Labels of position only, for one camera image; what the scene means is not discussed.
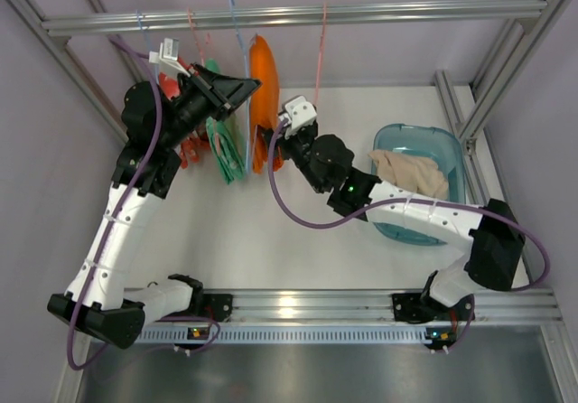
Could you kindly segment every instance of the crumpled cloth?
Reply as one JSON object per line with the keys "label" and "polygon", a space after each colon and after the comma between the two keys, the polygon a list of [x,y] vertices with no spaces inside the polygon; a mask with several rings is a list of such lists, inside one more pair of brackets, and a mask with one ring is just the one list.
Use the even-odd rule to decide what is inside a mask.
{"label": "crumpled cloth", "polygon": [[378,177],[406,191],[447,200],[449,184],[437,163],[429,157],[403,155],[389,150],[369,153],[378,168]]}

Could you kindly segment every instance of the perforated metal strip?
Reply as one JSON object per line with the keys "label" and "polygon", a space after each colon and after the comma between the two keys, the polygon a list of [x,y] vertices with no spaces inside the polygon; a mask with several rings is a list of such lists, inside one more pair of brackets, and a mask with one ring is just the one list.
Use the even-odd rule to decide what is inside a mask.
{"label": "perforated metal strip", "polygon": [[[210,337],[216,330],[213,328]],[[144,330],[136,342],[195,343],[203,340],[188,338],[184,326],[152,326]],[[219,344],[393,344],[424,343],[424,327],[420,326],[223,326]]]}

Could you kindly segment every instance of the white plastic part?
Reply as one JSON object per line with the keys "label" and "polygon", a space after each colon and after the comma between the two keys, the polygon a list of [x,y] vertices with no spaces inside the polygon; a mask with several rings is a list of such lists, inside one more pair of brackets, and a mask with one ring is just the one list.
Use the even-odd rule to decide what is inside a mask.
{"label": "white plastic part", "polygon": [[473,238],[471,229],[480,226],[481,215],[470,211],[456,211],[439,206],[411,203],[412,198],[430,200],[432,198],[412,193],[389,183],[376,184],[369,195],[371,202],[391,198],[403,198],[406,202],[381,206],[368,211],[368,220],[377,223],[394,224],[405,229],[418,231],[442,240],[463,252],[470,252]]}
{"label": "white plastic part", "polygon": [[297,131],[305,126],[312,125],[317,118],[317,111],[311,102],[308,102],[305,96],[298,96],[287,101],[283,105],[284,113],[281,119],[289,120],[287,129],[285,130],[285,138],[297,133]]}
{"label": "white plastic part", "polygon": [[[125,191],[126,186],[117,188],[111,186],[108,193],[108,204],[96,237],[92,242],[90,251],[79,273],[70,283],[67,292],[72,293],[72,300],[79,299],[80,290],[84,285],[90,267],[94,265],[94,257],[98,243],[102,238],[105,227],[110,220],[112,210]],[[96,265],[94,280],[84,297],[82,303],[91,306],[99,303],[103,310],[120,308],[123,303],[125,281],[135,258],[145,227],[154,215],[163,200],[146,194],[145,197],[138,195],[138,190],[133,189],[123,205],[123,210],[118,214],[117,220],[110,232],[103,254]]]}
{"label": "white plastic part", "polygon": [[125,293],[126,299],[144,304],[144,325],[186,310],[191,303],[191,297],[192,287],[173,279],[167,279],[158,286]]}
{"label": "white plastic part", "polygon": [[159,66],[159,72],[164,73],[169,78],[176,80],[179,73],[191,76],[179,63],[179,41],[177,39],[165,38],[161,43],[159,52],[149,52],[148,60],[152,64]]}
{"label": "white plastic part", "polygon": [[468,261],[470,261],[469,254],[454,261],[446,269],[439,270],[430,285],[430,297],[451,307],[463,297],[483,289],[484,287],[473,281],[464,270]]}

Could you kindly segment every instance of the blue basket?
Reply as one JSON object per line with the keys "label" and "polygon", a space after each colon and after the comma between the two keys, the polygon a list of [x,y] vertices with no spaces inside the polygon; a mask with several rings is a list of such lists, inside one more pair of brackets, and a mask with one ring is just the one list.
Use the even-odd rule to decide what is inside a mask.
{"label": "blue basket", "polygon": [[[433,159],[449,184],[450,202],[466,202],[465,174],[460,142],[452,134],[437,127],[418,127],[395,124],[383,127],[373,142],[373,148],[404,155],[425,156]],[[377,167],[372,164],[371,172]],[[413,245],[443,245],[439,239],[397,225],[374,224],[391,239]]]}

